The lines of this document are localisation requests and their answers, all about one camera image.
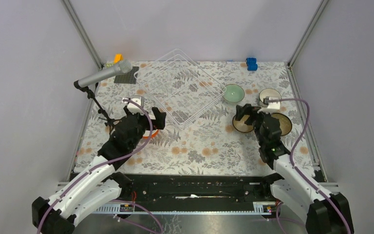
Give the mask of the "orange bowl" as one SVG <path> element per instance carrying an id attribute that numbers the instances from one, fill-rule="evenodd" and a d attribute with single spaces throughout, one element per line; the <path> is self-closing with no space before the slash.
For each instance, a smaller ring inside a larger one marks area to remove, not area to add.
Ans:
<path id="1" fill-rule="evenodd" d="M 151 136 L 151 138 L 154 138 L 155 136 L 158 135 L 158 133 L 159 133 L 159 129 L 155 129 L 153 131 L 146 130 L 145 133 L 143 134 L 143 138 L 148 139 L 149 136 Z"/>

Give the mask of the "black gold-rimmed bowl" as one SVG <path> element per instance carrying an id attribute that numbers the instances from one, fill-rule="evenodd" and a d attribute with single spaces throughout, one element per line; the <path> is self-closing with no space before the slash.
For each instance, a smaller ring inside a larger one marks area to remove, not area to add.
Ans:
<path id="1" fill-rule="evenodd" d="M 241 133 L 250 133 L 253 131 L 253 126 L 252 125 L 246 125 L 245 122 L 249 118 L 249 115 L 244 115 L 241 120 L 236 120 L 236 116 L 233 117 L 232 119 L 232 124 L 233 127 Z"/>

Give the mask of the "pale green bowl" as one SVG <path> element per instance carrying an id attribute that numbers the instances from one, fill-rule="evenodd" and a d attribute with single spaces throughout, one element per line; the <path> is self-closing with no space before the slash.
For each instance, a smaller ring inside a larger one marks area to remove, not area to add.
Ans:
<path id="1" fill-rule="evenodd" d="M 227 102 L 237 103 L 244 99 L 245 92 L 244 89 L 237 84 L 228 84 L 225 86 L 225 92 L 223 94 L 223 99 Z"/>

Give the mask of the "teal and white bowl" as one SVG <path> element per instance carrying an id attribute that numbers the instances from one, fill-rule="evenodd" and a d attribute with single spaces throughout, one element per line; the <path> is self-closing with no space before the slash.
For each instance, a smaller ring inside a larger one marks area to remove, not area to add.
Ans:
<path id="1" fill-rule="evenodd" d="M 271 88 L 266 88 L 266 89 L 261 90 L 259 93 L 259 101 L 262 105 L 264 105 L 263 101 L 267 97 L 274 97 L 274 98 L 281 99 L 281 94 L 277 90 L 271 89 Z"/>

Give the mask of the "dark blue glazed bowl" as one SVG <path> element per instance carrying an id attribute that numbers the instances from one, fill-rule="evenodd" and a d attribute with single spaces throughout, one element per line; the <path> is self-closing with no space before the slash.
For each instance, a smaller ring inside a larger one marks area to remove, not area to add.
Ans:
<path id="1" fill-rule="evenodd" d="M 281 113 L 273 113 L 271 116 L 276 118 L 279 121 L 280 129 L 281 129 L 281 136 L 288 135 L 292 131 L 293 125 L 288 116 L 281 114 Z"/>

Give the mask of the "white wire dish rack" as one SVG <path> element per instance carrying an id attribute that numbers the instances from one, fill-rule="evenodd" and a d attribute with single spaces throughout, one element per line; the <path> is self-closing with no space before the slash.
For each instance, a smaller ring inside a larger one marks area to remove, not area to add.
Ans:
<path id="1" fill-rule="evenodd" d="M 221 101 L 226 87 L 181 49 L 141 67 L 135 78 L 175 126 L 184 129 Z"/>

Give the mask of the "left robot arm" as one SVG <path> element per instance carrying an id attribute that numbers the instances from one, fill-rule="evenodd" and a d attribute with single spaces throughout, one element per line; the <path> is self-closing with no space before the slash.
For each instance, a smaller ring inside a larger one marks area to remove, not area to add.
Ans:
<path id="1" fill-rule="evenodd" d="M 58 192 L 32 203 L 32 222 L 39 234 L 71 234 L 89 214 L 114 200 L 134 197 L 133 182 L 118 169 L 135 153 L 145 133 L 163 130 L 165 112 L 153 107 L 151 117 L 142 108 L 124 108 L 112 133 L 90 164 Z"/>

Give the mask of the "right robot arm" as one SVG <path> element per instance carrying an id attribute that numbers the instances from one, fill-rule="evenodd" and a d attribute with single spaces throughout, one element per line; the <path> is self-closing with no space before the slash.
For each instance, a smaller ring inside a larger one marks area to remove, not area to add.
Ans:
<path id="1" fill-rule="evenodd" d="M 264 177 L 260 187 L 264 200 L 276 198 L 284 203 L 304 222 L 309 234 L 354 233 L 347 198 L 324 188 L 296 165 L 291 151 L 281 140 L 278 119 L 251 104 L 236 105 L 234 119 L 245 119 L 244 124 L 253 128 L 260 157 L 274 171 Z"/>

